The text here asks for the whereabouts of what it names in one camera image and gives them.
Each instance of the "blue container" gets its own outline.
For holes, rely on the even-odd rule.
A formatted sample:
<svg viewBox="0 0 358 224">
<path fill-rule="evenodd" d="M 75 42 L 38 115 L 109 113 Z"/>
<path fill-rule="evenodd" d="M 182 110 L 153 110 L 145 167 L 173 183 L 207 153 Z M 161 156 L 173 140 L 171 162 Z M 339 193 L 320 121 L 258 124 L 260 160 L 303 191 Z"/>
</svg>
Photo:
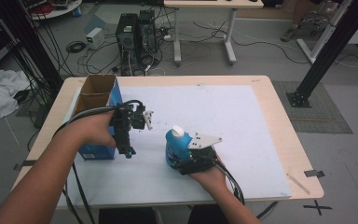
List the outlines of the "blue container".
<svg viewBox="0 0 358 224">
<path fill-rule="evenodd" d="M 188 133 L 185 133 L 182 128 L 175 125 L 165 134 L 165 138 L 167 139 L 165 158 L 168 165 L 173 169 L 176 169 L 176 164 L 178 162 L 190 160 L 191 154 L 187 146 L 192 138 Z"/>
</svg>

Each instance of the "wooden desk top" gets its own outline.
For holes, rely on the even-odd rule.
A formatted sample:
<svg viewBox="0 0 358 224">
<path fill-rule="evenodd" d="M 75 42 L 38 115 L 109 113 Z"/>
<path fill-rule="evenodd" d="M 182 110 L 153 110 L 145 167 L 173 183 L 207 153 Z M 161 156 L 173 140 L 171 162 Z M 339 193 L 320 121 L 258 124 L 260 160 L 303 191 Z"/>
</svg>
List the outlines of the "wooden desk top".
<svg viewBox="0 0 358 224">
<path fill-rule="evenodd" d="M 258 8 L 264 6 L 261 0 L 257 2 L 251 2 L 249 0 L 216 0 L 216 1 L 176 1 L 176 0 L 164 0 L 166 7 L 246 7 L 246 8 Z"/>
<path fill-rule="evenodd" d="M 317 177 L 306 177 L 304 171 L 312 170 L 310 161 L 298 140 L 274 87 L 265 76 L 186 76 L 186 77 L 118 77 L 120 86 L 177 86 L 196 85 L 250 85 L 252 86 L 272 142 L 277 150 L 293 199 L 322 198 L 324 191 Z M 37 160 L 48 145 L 54 132 L 61 126 L 78 87 L 84 77 L 65 80 L 48 117 L 34 142 L 27 160 Z M 15 185 L 30 170 L 23 167 Z"/>
</svg>

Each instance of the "cardboard box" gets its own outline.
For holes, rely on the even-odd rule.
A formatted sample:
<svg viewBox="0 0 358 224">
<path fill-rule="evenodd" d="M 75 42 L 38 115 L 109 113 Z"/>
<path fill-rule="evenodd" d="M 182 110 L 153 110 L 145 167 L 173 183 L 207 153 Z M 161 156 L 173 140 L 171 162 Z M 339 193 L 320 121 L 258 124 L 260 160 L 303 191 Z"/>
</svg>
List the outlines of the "cardboard box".
<svg viewBox="0 0 358 224">
<path fill-rule="evenodd" d="M 73 115 L 87 109 L 122 103 L 116 75 L 88 75 L 80 90 Z M 109 132 L 115 134 L 112 127 Z M 97 145 L 85 145 L 78 153 L 85 161 L 112 160 L 115 157 L 114 148 Z"/>
</svg>

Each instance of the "computer tower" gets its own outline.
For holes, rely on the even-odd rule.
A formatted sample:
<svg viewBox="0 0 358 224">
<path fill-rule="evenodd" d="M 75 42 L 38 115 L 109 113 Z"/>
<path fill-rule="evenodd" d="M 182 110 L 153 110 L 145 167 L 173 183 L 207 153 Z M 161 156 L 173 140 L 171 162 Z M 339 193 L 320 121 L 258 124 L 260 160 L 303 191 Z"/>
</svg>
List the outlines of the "computer tower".
<svg viewBox="0 0 358 224">
<path fill-rule="evenodd" d="M 124 65 L 141 61 L 142 38 L 140 36 L 138 14 L 123 13 L 116 29 L 116 39 Z"/>
<path fill-rule="evenodd" d="M 155 10 L 141 10 L 139 13 L 139 27 L 142 44 L 150 52 L 157 52 Z"/>
</svg>

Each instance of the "floor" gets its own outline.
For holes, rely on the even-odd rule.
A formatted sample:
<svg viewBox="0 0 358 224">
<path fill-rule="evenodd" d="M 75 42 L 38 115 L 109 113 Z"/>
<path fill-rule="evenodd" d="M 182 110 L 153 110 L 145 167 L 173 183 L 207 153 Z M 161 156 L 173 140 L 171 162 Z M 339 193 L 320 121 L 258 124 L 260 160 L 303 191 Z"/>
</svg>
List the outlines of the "floor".
<svg viewBox="0 0 358 224">
<path fill-rule="evenodd" d="M 81 17 L 75 18 L 67 14 L 43 21 L 39 30 L 42 36 L 46 36 L 44 27 L 49 25 L 65 57 L 66 45 L 75 40 L 86 41 L 85 35 L 95 25 L 102 26 L 106 34 L 114 33 L 116 25 L 98 17 L 98 15 L 107 15 L 107 8 L 109 7 L 83 5 Z M 148 75 L 266 75 L 275 81 L 301 81 L 311 64 L 307 63 L 306 56 L 295 40 L 283 43 L 279 39 L 290 23 L 286 20 L 238 19 L 233 37 L 238 43 L 247 46 L 233 43 L 238 60 L 233 65 L 227 61 L 221 39 L 212 38 L 200 43 L 188 42 L 188 40 L 211 36 L 211 30 L 199 28 L 192 22 L 180 23 L 183 40 L 182 63 L 179 67 L 172 63 L 172 43 L 164 43 L 162 46 L 164 60 Z M 197 25 L 209 28 L 221 24 L 218 21 L 197 22 Z M 311 27 L 304 28 L 296 36 L 304 38 L 312 46 L 317 36 L 310 36 L 308 28 Z M 115 41 L 116 39 L 111 37 L 106 39 L 107 43 Z M 83 66 L 77 64 L 78 58 L 84 52 L 71 54 L 66 61 L 76 76 L 85 76 Z M 116 54 L 117 45 L 111 44 L 95 53 L 89 60 L 89 65 L 100 70 L 111 63 L 103 70 L 103 73 L 107 73 L 116 64 L 116 62 L 112 63 Z M 353 134 L 297 133 L 313 168 L 322 170 L 325 174 L 325 177 L 320 178 L 324 196 L 318 199 L 317 203 L 332 209 L 321 209 L 319 214 L 315 208 L 304 208 L 304 205 L 315 205 L 314 200 L 280 202 L 272 212 L 264 216 L 262 220 L 265 223 L 358 223 L 358 48 L 355 45 L 348 45 L 337 60 L 339 63 L 330 67 L 322 83 L 350 125 Z M 19 67 L 8 56 L 0 62 L 0 69 L 17 71 Z M 13 186 L 19 173 L 15 166 L 25 160 L 28 144 L 33 143 L 30 139 L 36 131 L 30 118 L 16 117 L 16 112 L 0 119 L 0 204 Z M 269 203 L 247 203 L 247 205 L 258 214 Z M 159 207 L 158 210 L 166 224 L 186 223 L 190 213 L 187 206 Z M 67 211 L 57 211 L 52 222 L 74 223 L 75 221 Z"/>
</svg>

